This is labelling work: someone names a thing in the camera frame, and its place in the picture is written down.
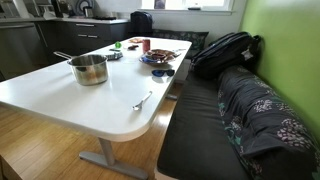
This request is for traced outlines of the metal spoon on table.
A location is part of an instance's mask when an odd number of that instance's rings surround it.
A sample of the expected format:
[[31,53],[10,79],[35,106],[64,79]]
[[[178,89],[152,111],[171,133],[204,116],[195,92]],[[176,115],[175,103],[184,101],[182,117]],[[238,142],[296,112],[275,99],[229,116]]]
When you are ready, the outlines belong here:
[[149,91],[143,98],[142,98],[142,100],[138,103],[138,104],[136,104],[136,105],[134,105],[132,108],[133,108],[133,110],[134,111],[138,111],[138,110],[140,110],[141,108],[142,108],[142,106],[143,106],[143,103],[152,95],[152,91]]

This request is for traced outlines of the grey table leg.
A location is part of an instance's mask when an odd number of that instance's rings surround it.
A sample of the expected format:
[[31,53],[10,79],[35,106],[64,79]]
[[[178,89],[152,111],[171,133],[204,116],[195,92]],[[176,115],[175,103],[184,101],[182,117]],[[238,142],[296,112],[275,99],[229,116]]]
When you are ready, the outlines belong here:
[[143,169],[132,166],[125,162],[116,160],[113,155],[112,145],[109,140],[99,138],[102,153],[97,154],[89,151],[82,151],[79,153],[79,157],[82,160],[86,160],[90,163],[99,165],[101,167],[128,175],[139,180],[147,180],[149,175]]

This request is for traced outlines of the blue plate with wrappers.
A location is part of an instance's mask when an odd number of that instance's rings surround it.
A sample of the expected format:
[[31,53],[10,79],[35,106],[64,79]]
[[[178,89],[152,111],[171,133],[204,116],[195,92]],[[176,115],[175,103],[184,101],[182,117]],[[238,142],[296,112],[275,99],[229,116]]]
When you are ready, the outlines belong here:
[[167,64],[174,61],[177,54],[173,51],[163,49],[152,49],[140,57],[140,61],[147,64]]

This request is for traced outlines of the green round lid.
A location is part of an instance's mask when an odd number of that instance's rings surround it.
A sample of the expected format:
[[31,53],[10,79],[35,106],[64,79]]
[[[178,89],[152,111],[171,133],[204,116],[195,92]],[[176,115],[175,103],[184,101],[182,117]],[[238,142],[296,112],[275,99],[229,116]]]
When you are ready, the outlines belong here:
[[115,47],[116,47],[117,49],[119,49],[119,48],[122,47],[122,44],[121,44],[119,41],[117,41],[117,42],[115,42]]

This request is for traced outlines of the stainless steel pot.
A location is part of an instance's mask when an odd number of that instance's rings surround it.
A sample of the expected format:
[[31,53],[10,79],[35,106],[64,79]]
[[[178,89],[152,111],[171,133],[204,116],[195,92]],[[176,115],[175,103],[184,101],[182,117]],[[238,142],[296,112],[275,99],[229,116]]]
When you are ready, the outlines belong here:
[[96,85],[108,80],[108,58],[105,55],[71,56],[60,51],[55,51],[54,54],[67,60],[67,64],[71,67],[80,85]]

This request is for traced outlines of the dark floral bench cushion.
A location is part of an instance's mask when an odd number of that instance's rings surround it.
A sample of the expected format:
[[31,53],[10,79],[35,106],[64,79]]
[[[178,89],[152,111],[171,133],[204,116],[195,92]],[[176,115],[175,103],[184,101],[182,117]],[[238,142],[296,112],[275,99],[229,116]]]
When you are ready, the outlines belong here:
[[242,66],[218,77],[218,107],[228,140],[253,180],[320,180],[320,151],[301,118]]

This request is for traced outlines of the blue sunglasses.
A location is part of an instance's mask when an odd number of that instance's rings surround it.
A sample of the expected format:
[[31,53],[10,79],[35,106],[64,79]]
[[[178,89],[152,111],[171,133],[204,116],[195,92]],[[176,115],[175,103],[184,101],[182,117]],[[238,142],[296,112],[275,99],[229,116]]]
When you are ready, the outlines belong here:
[[168,70],[152,70],[152,75],[156,76],[156,77],[162,77],[164,76],[165,74],[169,77],[172,77],[175,73],[175,70],[173,69],[168,69]]

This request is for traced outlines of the floral pillow under window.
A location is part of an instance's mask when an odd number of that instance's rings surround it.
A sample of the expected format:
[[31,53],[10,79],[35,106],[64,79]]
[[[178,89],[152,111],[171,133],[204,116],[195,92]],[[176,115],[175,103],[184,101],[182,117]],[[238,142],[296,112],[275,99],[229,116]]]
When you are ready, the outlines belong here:
[[204,49],[205,40],[208,36],[208,32],[154,29],[153,36],[157,38],[190,41],[192,45],[186,54],[186,58],[191,59],[195,54]]

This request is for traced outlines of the black backpack on bench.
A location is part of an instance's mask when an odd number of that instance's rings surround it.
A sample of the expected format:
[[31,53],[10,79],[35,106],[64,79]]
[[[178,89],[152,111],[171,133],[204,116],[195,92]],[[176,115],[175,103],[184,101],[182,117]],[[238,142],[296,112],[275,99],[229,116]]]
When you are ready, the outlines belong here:
[[228,33],[191,59],[190,70],[204,79],[214,79],[226,68],[257,57],[261,37],[248,32]]

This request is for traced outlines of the black bench seat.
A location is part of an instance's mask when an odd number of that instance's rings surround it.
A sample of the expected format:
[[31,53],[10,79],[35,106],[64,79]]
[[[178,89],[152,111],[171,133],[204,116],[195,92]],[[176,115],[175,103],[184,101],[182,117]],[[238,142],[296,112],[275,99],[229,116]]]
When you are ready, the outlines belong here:
[[157,159],[157,180],[252,180],[218,112],[217,82],[188,74]]

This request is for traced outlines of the orange snack packet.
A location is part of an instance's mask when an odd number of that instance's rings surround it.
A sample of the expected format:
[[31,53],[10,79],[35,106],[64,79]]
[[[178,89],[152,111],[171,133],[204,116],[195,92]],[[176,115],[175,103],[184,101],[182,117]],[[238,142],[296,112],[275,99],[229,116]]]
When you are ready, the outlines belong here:
[[128,40],[128,42],[130,43],[142,43],[142,39],[141,38],[131,38]]

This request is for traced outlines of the small dark candy wrapper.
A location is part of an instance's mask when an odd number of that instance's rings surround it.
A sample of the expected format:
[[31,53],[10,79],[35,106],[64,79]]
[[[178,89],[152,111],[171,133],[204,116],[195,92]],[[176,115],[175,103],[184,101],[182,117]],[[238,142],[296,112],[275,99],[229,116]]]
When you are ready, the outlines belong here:
[[131,45],[127,49],[128,50],[136,50],[139,46],[138,45]]

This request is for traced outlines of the grey calculator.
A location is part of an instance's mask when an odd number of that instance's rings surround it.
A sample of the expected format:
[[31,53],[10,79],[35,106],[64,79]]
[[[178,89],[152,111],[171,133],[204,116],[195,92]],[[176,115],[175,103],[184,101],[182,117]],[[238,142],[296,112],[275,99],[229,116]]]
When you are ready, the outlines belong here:
[[122,52],[111,52],[105,55],[109,60],[118,60],[120,58],[123,57],[123,53]]

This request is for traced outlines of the dark backpack by window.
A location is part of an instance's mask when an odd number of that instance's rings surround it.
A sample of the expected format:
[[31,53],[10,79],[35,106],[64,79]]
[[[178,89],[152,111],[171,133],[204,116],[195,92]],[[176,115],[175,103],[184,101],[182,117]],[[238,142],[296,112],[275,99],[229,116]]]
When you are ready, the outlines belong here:
[[151,36],[153,18],[150,13],[135,11],[130,14],[130,33],[134,36]]

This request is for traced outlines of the dark kitchen cabinet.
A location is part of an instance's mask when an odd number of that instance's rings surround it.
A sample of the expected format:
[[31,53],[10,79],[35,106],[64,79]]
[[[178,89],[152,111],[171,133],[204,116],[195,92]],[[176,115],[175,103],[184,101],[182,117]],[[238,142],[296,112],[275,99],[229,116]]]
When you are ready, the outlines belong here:
[[128,37],[129,21],[95,19],[55,19],[35,23],[50,64],[62,61],[54,51],[82,55]]

